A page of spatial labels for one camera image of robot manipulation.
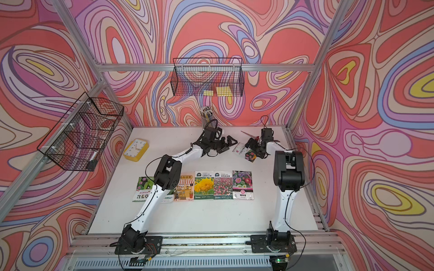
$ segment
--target seed packet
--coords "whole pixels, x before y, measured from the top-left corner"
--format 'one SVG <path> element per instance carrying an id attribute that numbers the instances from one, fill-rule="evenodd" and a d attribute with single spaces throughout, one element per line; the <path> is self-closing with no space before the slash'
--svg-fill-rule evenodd
<path id="1" fill-rule="evenodd" d="M 174 191 L 173 201 L 193 201 L 194 200 L 194 172 L 181 173 L 179 183 Z"/>
<path id="2" fill-rule="evenodd" d="M 145 201 L 149 197 L 153 185 L 154 177 L 149 177 L 149 179 L 147 177 L 139 177 L 133 202 Z"/>
<path id="3" fill-rule="evenodd" d="M 239 155 L 240 157 L 244 157 L 244 159 L 252 163 L 256 159 L 256 154 L 251 149 L 246 148 L 245 144 L 243 143 L 238 143 L 232 152 Z"/>
<path id="4" fill-rule="evenodd" d="M 172 202 L 174 197 L 175 197 L 174 192 L 175 192 L 175 188 L 170 190 L 170 192 L 164 197 L 164 199 L 161 201 L 161 203 Z"/>
<path id="5" fill-rule="evenodd" d="M 214 199 L 232 199 L 232 172 L 214 171 Z"/>
<path id="6" fill-rule="evenodd" d="M 214 198 L 213 171 L 196 171 L 194 180 L 194 199 Z"/>
<path id="7" fill-rule="evenodd" d="M 232 180 L 234 199 L 253 199 L 251 171 L 232 171 Z"/>

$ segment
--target white table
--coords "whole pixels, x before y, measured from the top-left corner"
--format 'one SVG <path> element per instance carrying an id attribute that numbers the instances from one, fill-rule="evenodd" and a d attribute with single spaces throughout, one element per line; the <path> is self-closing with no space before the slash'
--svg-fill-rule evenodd
<path id="1" fill-rule="evenodd" d="M 249 137 L 241 131 L 259 135 L 261 127 L 224 127 L 224 135 L 246 143 Z M 274 139 L 288 147 L 281 127 L 273 127 Z M 190 146 L 200 136 L 200 127 L 134 128 L 127 143 L 135 138 L 145 139 L 149 148 L 138 162 L 121 157 L 110 181 L 89 233 L 122 232 L 124 223 L 131 221 L 144 202 L 132 202 L 138 178 L 145 176 L 145 167 L 164 154 L 174 155 Z M 254 200 L 199 199 L 192 202 L 162 203 L 155 210 L 150 233 L 200 232 L 264 232 L 271 220 L 278 193 L 273 182 L 274 156 L 257 158 L 253 163 L 230 150 L 217 157 L 204 156 L 182 165 L 182 172 L 196 170 L 243 170 L 252 172 Z M 148 167 L 153 176 L 159 160 Z M 318 230 L 303 189 L 294 202 L 290 225 L 300 231 Z"/>

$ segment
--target colorful wall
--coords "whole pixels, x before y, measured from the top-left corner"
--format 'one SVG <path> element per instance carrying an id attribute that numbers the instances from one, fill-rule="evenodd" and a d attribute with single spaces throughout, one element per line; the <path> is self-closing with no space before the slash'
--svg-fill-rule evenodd
<path id="1" fill-rule="evenodd" d="M 0 25 L 1 196 L 95 79 L 49 1 L 2 1 Z M 94 172 L 46 164 L 0 224 L 1 271 L 54 270 L 84 232 L 127 134 L 120 123 Z"/>
<path id="2" fill-rule="evenodd" d="M 70 11 L 101 63 L 173 63 L 241 57 L 244 63 L 313 63 L 335 12 L 332 0 L 73 2 Z M 306 72 L 246 72 L 242 98 L 173 97 L 171 72 L 107 72 L 135 126 L 200 125 L 212 103 L 224 125 L 285 125 Z"/>
<path id="3" fill-rule="evenodd" d="M 433 1 L 356 0 L 292 127 L 357 270 L 434 270 L 433 66 Z"/>

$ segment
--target robotic arm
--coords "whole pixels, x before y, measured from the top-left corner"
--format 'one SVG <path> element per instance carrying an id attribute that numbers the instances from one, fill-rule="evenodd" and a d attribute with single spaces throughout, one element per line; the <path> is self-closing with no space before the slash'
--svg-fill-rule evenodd
<path id="1" fill-rule="evenodd" d="M 189 149 L 174 156 L 164 155 L 161 158 L 154 174 L 155 185 L 152 187 L 151 194 L 135 219 L 127 223 L 118 242 L 113 244 L 116 245 L 116 254 L 140 254 L 144 252 L 147 244 L 157 238 L 155 236 L 151 240 L 146 238 L 151 221 L 150 216 L 169 191 L 179 183 L 182 163 L 198 159 L 208 154 L 211 149 L 216 150 L 217 153 L 222 153 L 227 151 L 230 146 L 238 143 L 231 136 L 227 137 L 226 142 L 225 138 L 221 136 L 222 134 L 221 128 L 206 126 L 198 140 L 191 143 Z M 273 179 L 274 184 L 279 189 L 279 196 L 274 217 L 270 222 L 270 228 L 267 230 L 267 238 L 264 238 L 264 240 L 267 242 L 267 248 L 276 252 L 276 250 L 288 247 L 290 240 L 293 240 L 288 221 L 291 216 L 293 201 L 300 187 L 304 185 L 303 157 L 301 152 L 290 151 L 281 147 L 273 139 L 273 130 L 271 128 L 262 129 L 261 141 L 250 139 L 246 147 L 252 149 L 260 158 L 275 154 Z"/>
<path id="2" fill-rule="evenodd" d="M 122 235 L 116 245 L 116 254 L 140 254 L 148 243 L 146 233 L 148 232 L 150 216 L 156 206 L 165 196 L 174 189 L 181 176 L 182 163 L 196 160 L 210 150 L 216 150 L 217 153 L 227 151 L 230 146 L 238 143 L 231 136 L 227 136 L 227 142 L 222 137 L 223 130 L 219 127 L 205 126 L 201 136 L 191 147 L 174 156 L 164 155 L 154 174 L 154 184 L 151 194 L 144 202 L 142 208 L 136 215 L 135 219 L 128 222 L 122 231 Z"/>

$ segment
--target black wire basket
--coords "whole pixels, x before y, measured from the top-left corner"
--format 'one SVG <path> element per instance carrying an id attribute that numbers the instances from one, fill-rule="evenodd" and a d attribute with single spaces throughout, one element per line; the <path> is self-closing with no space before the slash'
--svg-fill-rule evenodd
<path id="1" fill-rule="evenodd" d="M 241 58 L 174 58 L 174 96 L 243 96 Z"/>
<path id="2" fill-rule="evenodd" d="M 64 170 L 94 171 L 124 114 L 124 107 L 105 98 L 89 97 L 50 146 L 38 150 Z"/>

